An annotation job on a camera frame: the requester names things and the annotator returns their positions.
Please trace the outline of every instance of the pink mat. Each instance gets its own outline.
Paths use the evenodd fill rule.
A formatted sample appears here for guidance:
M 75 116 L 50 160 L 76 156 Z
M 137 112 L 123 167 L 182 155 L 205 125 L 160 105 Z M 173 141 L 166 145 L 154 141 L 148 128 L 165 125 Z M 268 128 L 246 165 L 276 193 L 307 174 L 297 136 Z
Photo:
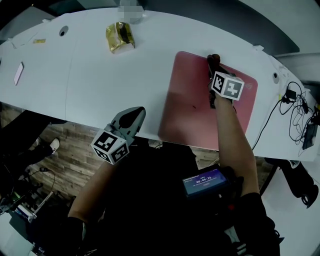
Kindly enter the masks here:
M 239 101 L 234 107 L 246 132 L 258 89 L 257 81 L 221 64 L 244 81 Z M 207 59 L 188 52 L 176 54 L 168 94 L 162 114 L 159 137 L 163 141 L 204 149 L 218 150 L 216 110 L 209 104 L 209 67 Z

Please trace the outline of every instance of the human arm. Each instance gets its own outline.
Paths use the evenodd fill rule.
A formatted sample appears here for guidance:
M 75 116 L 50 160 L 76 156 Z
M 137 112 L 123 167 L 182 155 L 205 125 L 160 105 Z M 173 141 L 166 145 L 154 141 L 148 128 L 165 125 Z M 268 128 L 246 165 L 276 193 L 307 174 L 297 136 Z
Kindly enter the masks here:
M 97 222 L 103 214 L 108 183 L 119 166 L 104 162 L 75 198 L 68 217 L 85 223 Z
M 214 105 L 221 167 L 231 167 L 243 177 L 242 196 L 259 193 L 256 159 L 230 100 L 216 95 Z

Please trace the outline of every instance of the white cube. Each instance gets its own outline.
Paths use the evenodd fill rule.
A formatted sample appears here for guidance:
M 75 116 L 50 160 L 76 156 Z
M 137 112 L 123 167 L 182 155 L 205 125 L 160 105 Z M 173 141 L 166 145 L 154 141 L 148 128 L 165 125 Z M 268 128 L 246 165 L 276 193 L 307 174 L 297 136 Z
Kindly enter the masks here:
M 210 89 L 221 97 L 238 101 L 244 85 L 241 78 L 216 71 Z
M 113 165 L 129 154 L 128 144 L 124 138 L 103 129 L 97 132 L 91 147 L 98 157 Z

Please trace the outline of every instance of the dark wall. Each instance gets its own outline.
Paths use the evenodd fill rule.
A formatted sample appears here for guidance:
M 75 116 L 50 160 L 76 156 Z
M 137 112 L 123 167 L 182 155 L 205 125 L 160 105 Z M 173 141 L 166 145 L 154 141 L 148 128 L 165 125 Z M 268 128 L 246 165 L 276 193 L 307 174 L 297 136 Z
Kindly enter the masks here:
M 299 47 L 275 24 L 238 0 L 140 0 L 146 10 L 180 15 L 228 31 L 269 55 L 297 53 Z
M 299 47 L 270 20 L 238 0 L 138 0 L 150 11 L 180 15 L 228 31 L 253 45 L 261 45 L 269 55 L 297 53 Z M 51 6 L 56 4 L 59 10 Z M 0 29 L 34 4 L 53 16 L 80 11 L 76 0 L 2 0 Z

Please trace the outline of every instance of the wooden floor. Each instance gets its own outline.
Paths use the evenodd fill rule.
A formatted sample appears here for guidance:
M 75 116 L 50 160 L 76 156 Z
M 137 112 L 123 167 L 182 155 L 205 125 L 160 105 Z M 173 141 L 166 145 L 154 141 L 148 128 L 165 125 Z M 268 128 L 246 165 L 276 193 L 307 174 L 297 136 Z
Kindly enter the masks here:
M 5 127 L 23 110 L 2 104 L 1 125 Z M 60 147 L 55 154 L 45 158 L 37 164 L 29 166 L 30 173 L 34 173 L 41 167 L 46 167 L 52 172 L 38 172 L 32 176 L 35 182 L 43 183 L 43 191 L 49 192 L 54 182 L 53 191 L 60 191 L 66 198 L 76 196 L 90 177 L 99 168 L 102 161 L 93 152 L 90 143 L 94 139 L 97 128 L 67 122 L 65 124 L 49 125 L 40 135 L 41 139 L 50 143 L 54 138 L 59 138 Z M 157 147 L 161 141 L 149 141 L 152 147 Z M 196 155 L 199 169 L 211 165 L 218 157 L 218 152 L 201 148 L 191 148 Z M 271 171 L 263 158 L 257 157 L 258 181 L 261 187 Z

